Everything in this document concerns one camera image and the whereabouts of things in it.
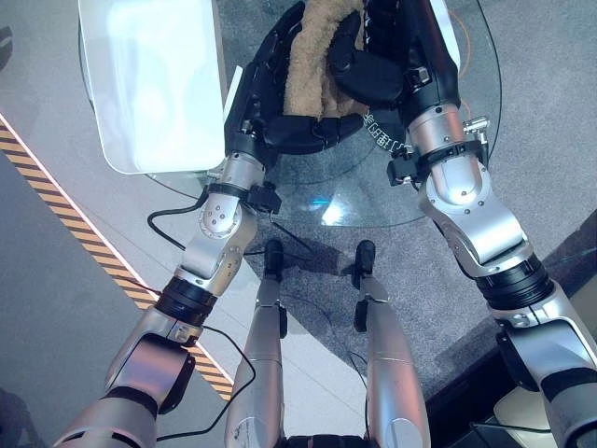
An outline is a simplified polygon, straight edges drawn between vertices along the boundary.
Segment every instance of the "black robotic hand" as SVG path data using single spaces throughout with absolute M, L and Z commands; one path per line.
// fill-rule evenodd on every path
M 460 106 L 458 68 L 429 0 L 368 0 L 366 51 L 354 41 L 357 13 L 339 26 L 327 60 L 338 86 L 378 109 L 397 109 L 404 126 L 430 107 Z
M 358 114 L 320 120 L 283 115 L 290 47 L 302 29 L 304 9 L 302 2 L 288 9 L 245 67 L 224 127 L 227 155 L 248 153 L 271 168 L 278 154 L 318 152 L 362 127 Z

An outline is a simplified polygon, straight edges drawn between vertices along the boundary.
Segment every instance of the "robot forearm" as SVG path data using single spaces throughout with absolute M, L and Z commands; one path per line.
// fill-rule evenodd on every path
M 455 105 L 442 105 L 409 127 L 419 161 L 433 160 L 420 206 L 487 300 L 515 381 L 543 393 L 553 435 L 567 447 L 597 424 L 597 345 L 494 195 L 478 154 L 466 151 L 457 117 Z
M 257 231 L 248 201 L 258 197 L 265 170 L 246 154 L 231 154 L 200 210 L 200 230 L 155 306 L 144 311 L 114 358 L 106 395 L 86 408 L 54 446 L 149 448 L 155 420 L 180 402 L 195 361 L 185 350 L 201 335 L 216 298 L 240 268 Z M 250 199 L 249 191 L 254 194 Z

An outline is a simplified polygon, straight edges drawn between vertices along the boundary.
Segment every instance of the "yellow striped tape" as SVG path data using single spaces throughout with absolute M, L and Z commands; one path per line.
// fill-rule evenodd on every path
M 101 234 L 91 226 L 89 220 L 63 192 L 56 181 L 47 174 L 47 170 L 35 159 L 35 156 L 21 145 L 2 119 L 0 119 L 0 149 L 54 215 L 122 288 L 124 293 L 142 310 L 153 305 L 156 296 L 135 284 L 143 284 L 143 282 L 130 267 L 125 265 L 124 259 L 116 249 L 108 245 Z M 203 379 L 214 388 L 222 399 L 230 400 L 232 381 L 224 370 L 201 347 L 194 346 L 188 351 L 195 357 L 195 369 Z

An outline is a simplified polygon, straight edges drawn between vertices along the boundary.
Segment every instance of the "brown fur toy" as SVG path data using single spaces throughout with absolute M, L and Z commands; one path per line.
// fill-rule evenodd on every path
M 302 31 L 292 43 L 285 90 L 285 115 L 343 117 L 368 108 L 342 93 L 327 66 L 327 49 L 339 23 L 353 11 L 363 19 L 363 0 L 310 0 Z M 363 48 L 363 27 L 356 39 Z

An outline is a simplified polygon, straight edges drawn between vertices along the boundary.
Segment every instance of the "black band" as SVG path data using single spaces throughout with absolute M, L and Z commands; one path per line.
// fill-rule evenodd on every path
M 549 401 L 553 401 L 560 392 L 575 385 L 589 383 L 597 383 L 597 371 L 587 367 L 577 367 L 567 371 L 557 371 L 550 376 L 546 376 L 541 382 L 541 388 L 545 397 Z
M 487 147 L 482 145 L 479 140 L 457 143 L 428 152 L 423 156 L 419 156 L 417 151 L 396 153 L 387 167 L 390 185 L 399 185 L 400 179 L 405 177 L 410 177 L 413 182 L 423 182 L 431 173 L 432 166 L 466 154 L 477 156 L 479 161 L 487 166 L 489 161 Z
M 207 191 L 210 193 L 228 194 L 229 196 L 235 196 L 235 197 L 239 198 L 242 202 L 246 201 L 247 191 L 245 189 L 240 189 L 238 187 L 235 187 L 231 184 L 220 184 L 220 183 L 210 184 L 207 187 Z
M 146 408 L 153 415 L 153 418 L 158 416 L 158 403 L 145 392 L 133 389 L 132 387 L 115 387 L 102 397 L 102 399 L 127 399 L 134 401 Z
M 186 280 L 173 277 L 163 289 L 156 309 L 182 320 L 194 327 L 200 327 L 214 307 L 216 296 Z
M 271 182 L 264 182 L 263 187 L 254 185 L 248 191 L 240 189 L 230 184 L 210 184 L 207 188 L 210 193 L 222 193 L 239 198 L 242 203 L 246 203 L 259 212 L 273 212 L 277 215 L 282 205 L 282 200 L 276 194 L 276 186 Z
M 542 301 L 553 292 L 553 282 L 533 254 L 501 273 L 475 278 L 477 287 L 494 310 L 516 310 Z

